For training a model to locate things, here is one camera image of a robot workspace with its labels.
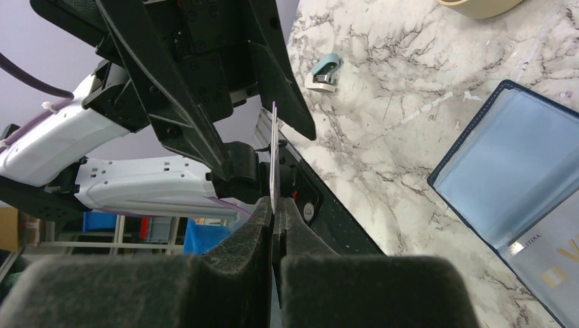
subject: black cable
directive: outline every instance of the black cable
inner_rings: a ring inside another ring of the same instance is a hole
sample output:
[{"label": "black cable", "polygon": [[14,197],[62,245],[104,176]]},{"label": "black cable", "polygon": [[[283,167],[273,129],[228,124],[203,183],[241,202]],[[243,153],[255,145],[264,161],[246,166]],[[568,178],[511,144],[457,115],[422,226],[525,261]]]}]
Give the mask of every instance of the black cable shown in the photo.
[{"label": "black cable", "polygon": [[74,99],[74,94],[72,94],[72,92],[53,87],[52,85],[48,85],[33,77],[26,73],[22,68],[19,68],[15,63],[11,62],[8,58],[2,55],[2,53],[0,53],[0,68],[17,78],[19,81],[37,89],[38,91],[44,92],[45,94],[50,94],[60,98]]}]

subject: marble countertop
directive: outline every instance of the marble countertop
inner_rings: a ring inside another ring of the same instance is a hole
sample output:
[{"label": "marble countertop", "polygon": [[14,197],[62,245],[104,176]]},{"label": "marble countertop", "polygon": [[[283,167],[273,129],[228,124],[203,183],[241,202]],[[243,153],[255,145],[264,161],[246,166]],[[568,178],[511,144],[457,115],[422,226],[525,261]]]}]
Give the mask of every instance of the marble countertop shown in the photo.
[{"label": "marble countertop", "polygon": [[558,327],[426,177],[503,79],[579,109],[578,40],[579,0],[480,21],[434,0],[302,0],[297,82],[327,53],[343,66],[337,93],[302,89],[317,140],[282,132],[386,254],[449,259],[482,327]]}]

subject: blue storage bin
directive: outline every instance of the blue storage bin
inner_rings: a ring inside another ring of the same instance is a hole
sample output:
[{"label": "blue storage bin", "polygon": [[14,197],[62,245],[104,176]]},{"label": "blue storage bin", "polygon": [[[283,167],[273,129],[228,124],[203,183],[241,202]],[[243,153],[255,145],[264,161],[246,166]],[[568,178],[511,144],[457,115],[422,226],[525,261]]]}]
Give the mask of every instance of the blue storage bin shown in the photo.
[{"label": "blue storage bin", "polygon": [[197,225],[187,221],[183,254],[202,255],[229,236],[227,227],[219,225]]},{"label": "blue storage bin", "polygon": [[117,225],[117,215],[100,212],[83,213],[83,232],[99,229],[114,229]]}]

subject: tape roll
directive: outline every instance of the tape roll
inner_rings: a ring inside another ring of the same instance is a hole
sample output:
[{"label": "tape roll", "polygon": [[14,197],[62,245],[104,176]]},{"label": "tape roll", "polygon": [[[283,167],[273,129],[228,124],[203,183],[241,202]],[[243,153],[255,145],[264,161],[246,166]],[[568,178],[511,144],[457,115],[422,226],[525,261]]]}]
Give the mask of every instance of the tape roll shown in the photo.
[{"label": "tape roll", "polygon": [[489,18],[502,14],[523,0],[436,0],[464,16],[474,19]]}]

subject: cardboard box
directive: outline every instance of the cardboard box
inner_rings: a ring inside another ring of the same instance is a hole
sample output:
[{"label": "cardboard box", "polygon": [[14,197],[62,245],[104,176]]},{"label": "cardboard box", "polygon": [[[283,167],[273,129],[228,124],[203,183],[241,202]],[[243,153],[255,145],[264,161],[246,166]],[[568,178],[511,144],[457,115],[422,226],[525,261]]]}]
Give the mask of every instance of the cardboard box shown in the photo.
[{"label": "cardboard box", "polygon": [[0,249],[18,251],[44,241],[44,222],[15,208],[0,207]]},{"label": "cardboard box", "polygon": [[18,251],[21,229],[18,210],[12,207],[0,208],[0,249]]}]

